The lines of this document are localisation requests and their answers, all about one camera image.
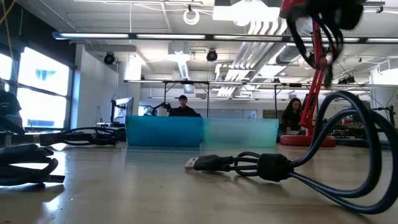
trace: blue plastic bin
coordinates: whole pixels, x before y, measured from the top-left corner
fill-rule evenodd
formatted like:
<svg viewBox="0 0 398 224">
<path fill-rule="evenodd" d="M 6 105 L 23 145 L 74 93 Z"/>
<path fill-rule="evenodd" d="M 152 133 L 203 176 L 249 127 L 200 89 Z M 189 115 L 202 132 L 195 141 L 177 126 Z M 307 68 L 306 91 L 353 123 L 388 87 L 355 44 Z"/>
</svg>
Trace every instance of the blue plastic bin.
<svg viewBox="0 0 398 224">
<path fill-rule="evenodd" d="M 278 119 L 205 118 L 205 146 L 275 147 Z"/>
<path fill-rule="evenodd" d="M 198 147 L 203 118 L 126 116 L 129 146 Z"/>
</svg>

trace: overhead frame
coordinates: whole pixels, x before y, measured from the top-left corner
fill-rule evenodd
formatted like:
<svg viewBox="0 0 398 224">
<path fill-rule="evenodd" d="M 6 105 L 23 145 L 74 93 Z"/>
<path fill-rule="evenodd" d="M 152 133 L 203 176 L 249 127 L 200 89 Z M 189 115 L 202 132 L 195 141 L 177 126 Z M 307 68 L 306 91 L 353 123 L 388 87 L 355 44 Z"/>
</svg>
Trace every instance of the overhead frame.
<svg viewBox="0 0 398 224">
<path fill-rule="evenodd" d="M 274 101 L 275 101 L 275 119 L 277 119 L 277 87 L 278 86 L 289 86 L 292 88 L 300 88 L 304 86 L 311 86 L 311 83 L 257 83 L 257 82 L 210 82 L 210 81 L 192 81 L 192 80 L 124 80 L 125 83 L 164 83 L 164 103 L 166 99 L 178 99 L 176 97 L 166 97 L 168 92 L 167 84 L 168 83 L 180 83 L 183 85 L 194 85 L 194 84 L 205 84 L 207 85 L 207 98 L 201 98 L 198 100 L 207 100 L 207 117 L 209 117 L 209 105 L 210 105 L 210 85 L 267 85 L 274 87 Z M 359 84 L 359 85 L 352 85 L 352 84 L 337 84 L 333 85 L 334 87 L 370 87 L 370 88 L 397 88 L 397 85 L 372 85 L 372 84 Z M 217 98 L 217 100 L 232 100 L 232 98 Z M 260 99 L 242 99 L 242 100 L 255 100 L 258 101 Z"/>
<path fill-rule="evenodd" d="M 104 32 L 53 32 L 57 40 L 202 40 L 229 42 L 294 43 L 289 35 L 238 35 L 238 34 L 165 34 L 165 33 L 104 33 Z M 311 37 L 302 37 L 311 44 Z M 326 37 L 322 42 L 328 43 Z M 345 37 L 345 44 L 398 44 L 398 37 Z"/>
<path fill-rule="evenodd" d="M 193 81 L 193 80 L 123 80 L 125 83 L 179 83 L 179 84 L 204 84 L 204 85 L 261 85 L 261 86 L 289 86 L 301 88 L 311 86 L 311 83 L 264 83 L 264 82 L 213 82 L 213 81 Z M 379 85 L 379 84 L 336 84 L 333 87 L 369 87 L 369 88 L 398 88 L 398 85 Z"/>
</svg>

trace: usb connector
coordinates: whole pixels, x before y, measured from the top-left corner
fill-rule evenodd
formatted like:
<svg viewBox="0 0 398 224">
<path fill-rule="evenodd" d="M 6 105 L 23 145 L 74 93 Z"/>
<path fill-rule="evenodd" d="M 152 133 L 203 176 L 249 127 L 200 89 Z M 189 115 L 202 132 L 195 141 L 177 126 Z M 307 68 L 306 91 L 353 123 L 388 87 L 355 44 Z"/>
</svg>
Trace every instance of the usb connector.
<svg viewBox="0 0 398 224">
<path fill-rule="evenodd" d="M 191 158 L 185 164 L 185 170 L 213 170 L 229 172 L 230 164 L 234 162 L 232 156 L 220 157 L 217 155 Z"/>
<path fill-rule="evenodd" d="M 193 170 L 194 169 L 193 167 L 195 166 L 195 163 L 198 159 L 199 157 L 189 159 L 184 166 L 185 170 Z"/>
</svg>

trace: desk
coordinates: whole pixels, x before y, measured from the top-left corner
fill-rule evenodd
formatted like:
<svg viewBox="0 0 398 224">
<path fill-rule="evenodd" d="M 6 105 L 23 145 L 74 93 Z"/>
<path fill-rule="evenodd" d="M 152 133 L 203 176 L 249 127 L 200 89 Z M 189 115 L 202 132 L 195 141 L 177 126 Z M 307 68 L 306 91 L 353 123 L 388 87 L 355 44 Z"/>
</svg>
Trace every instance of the desk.
<svg viewBox="0 0 398 224">
<path fill-rule="evenodd" d="M 185 162 L 200 154 L 236 156 L 243 149 L 127 149 L 66 147 L 56 152 L 66 174 L 64 185 L 0 187 L 0 223 L 397 223 L 398 206 L 381 215 L 358 215 L 336 205 L 295 179 L 278 184 L 234 172 L 185 172 Z M 277 146 L 255 152 L 279 152 L 290 160 L 306 148 Z M 381 184 L 389 182 L 391 155 L 383 152 Z M 363 183 L 368 174 L 367 149 L 322 149 L 297 172 L 341 189 Z"/>
</svg>

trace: cable ferrite bead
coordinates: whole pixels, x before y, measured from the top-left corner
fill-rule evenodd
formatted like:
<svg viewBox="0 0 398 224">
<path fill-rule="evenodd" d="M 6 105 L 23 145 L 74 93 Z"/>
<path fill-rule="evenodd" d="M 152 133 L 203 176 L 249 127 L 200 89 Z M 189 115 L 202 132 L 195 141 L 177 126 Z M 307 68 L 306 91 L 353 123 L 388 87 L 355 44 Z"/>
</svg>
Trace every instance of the cable ferrite bead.
<svg viewBox="0 0 398 224">
<path fill-rule="evenodd" d="M 279 182 L 287 179 L 293 171 L 289 160 L 282 154 L 261 154 L 257 162 L 257 174 L 264 180 Z"/>
</svg>

